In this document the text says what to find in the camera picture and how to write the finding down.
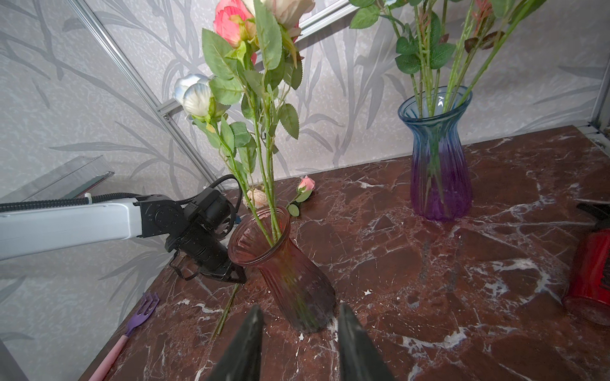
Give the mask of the blue purple glass vase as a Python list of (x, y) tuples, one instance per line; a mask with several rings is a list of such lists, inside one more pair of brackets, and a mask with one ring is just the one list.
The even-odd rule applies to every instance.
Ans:
[(464, 217), (473, 202), (468, 164), (458, 134), (458, 123), (467, 110), (473, 94), (464, 86), (457, 95), (440, 87), (429, 114), (419, 109), (415, 97), (404, 101), (400, 120), (414, 136), (411, 160), (411, 204), (428, 220), (451, 222)]

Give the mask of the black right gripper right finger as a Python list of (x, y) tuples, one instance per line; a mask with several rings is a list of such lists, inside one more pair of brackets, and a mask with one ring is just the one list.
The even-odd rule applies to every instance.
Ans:
[(341, 380), (395, 380), (354, 311), (339, 309), (338, 344)]

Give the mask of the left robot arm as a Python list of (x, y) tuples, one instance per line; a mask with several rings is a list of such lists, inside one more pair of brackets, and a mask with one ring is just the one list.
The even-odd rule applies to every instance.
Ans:
[(165, 248), (184, 253), (209, 279), (245, 284), (244, 269), (228, 257), (222, 244), (239, 218), (217, 186), (226, 175), (198, 195), (173, 200), (165, 195), (113, 193), (1, 205), (1, 258), (23, 257), (105, 241), (166, 236)]

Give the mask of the teal peony spray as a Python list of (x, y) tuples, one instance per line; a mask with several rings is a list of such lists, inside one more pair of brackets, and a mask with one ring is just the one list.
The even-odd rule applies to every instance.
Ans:
[(420, 117), (433, 117), (440, 93), (441, 70), (451, 67), (443, 112), (460, 106), (465, 95), (459, 95), (474, 58), (489, 52), (465, 93), (470, 95), (495, 56), (524, 19), (537, 11), (543, 2), (471, 1), (457, 41), (452, 43), (446, 31), (448, 1), (353, 1), (357, 8), (350, 23), (353, 30), (373, 26), (383, 18), (392, 25), (397, 37), (396, 66), (411, 77)]

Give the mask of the peach cream rose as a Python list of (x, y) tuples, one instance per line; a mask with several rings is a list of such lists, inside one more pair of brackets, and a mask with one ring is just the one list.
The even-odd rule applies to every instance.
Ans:
[(291, 89), (297, 89), (302, 79), (302, 57), (295, 40), (300, 36), (301, 17), (312, 11), (314, 1), (244, 1), (249, 12), (243, 26), (244, 40), (249, 48), (260, 52), (264, 71), (252, 68), (245, 72), (243, 83), (248, 105), (256, 115), (254, 119), (257, 158), (261, 170), (264, 191), (270, 210), (270, 227), (265, 229), (269, 243), (281, 237), (276, 215), (273, 155), (276, 151), (275, 136), (279, 123), (295, 139), (299, 136), (298, 114), (286, 103)]

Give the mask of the light pink rosebud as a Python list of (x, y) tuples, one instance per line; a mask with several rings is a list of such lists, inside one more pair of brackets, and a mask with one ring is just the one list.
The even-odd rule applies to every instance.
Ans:
[(287, 210), (292, 217), (300, 216), (300, 205), (311, 197), (314, 189), (314, 179), (309, 176), (304, 176), (297, 187), (295, 198), (287, 205)]

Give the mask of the large salmon rose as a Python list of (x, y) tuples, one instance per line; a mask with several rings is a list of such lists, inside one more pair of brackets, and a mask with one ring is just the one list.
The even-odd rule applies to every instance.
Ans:
[(274, 244), (281, 236), (273, 171), (278, 91), (269, 79), (284, 59), (283, 29), (260, 1), (252, 9), (242, 1), (221, 1), (213, 26), (202, 31), (204, 57), (214, 74), (207, 126), (254, 221)]

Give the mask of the red glass vase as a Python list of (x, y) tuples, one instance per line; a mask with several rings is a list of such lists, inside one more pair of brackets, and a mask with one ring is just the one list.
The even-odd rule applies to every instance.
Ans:
[(272, 228), (271, 211), (245, 217), (232, 234), (228, 255), (243, 268), (256, 268), (281, 313), (305, 334), (318, 333), (334, 317), (335, 289), (328, 277), (290, 238), (291, 214), (276, 209), (281, 235), (274, 244), (266, 238)]

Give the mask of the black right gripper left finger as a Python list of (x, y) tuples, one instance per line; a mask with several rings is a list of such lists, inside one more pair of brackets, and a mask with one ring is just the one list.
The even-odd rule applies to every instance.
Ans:
[(255, 305), (207, 380), (259, 381), (264, 325), (263, 312)]

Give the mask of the white blue rose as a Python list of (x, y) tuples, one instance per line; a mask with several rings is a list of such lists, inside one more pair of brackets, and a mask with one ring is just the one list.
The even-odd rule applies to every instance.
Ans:
[(237, 178), (246, 206), (256, 217), (268, 208), (257, 158), (254, 114), (243, 76), (225, 80), (189, 75), (179, 79), (175, 99)]

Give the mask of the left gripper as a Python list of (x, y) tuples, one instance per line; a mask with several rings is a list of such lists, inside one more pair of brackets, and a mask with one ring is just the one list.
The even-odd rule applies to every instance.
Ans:
[(233, 203), (214, 188), (197, 195), (179, 213), (183, 225), (174, 228), (165, 249), (174, 257), (183, 253), (199, 267), (199, 274), (217, 281), (245, 284), (245, 270), (228, 257), (221, 243), (233, 229), (237, 211)]

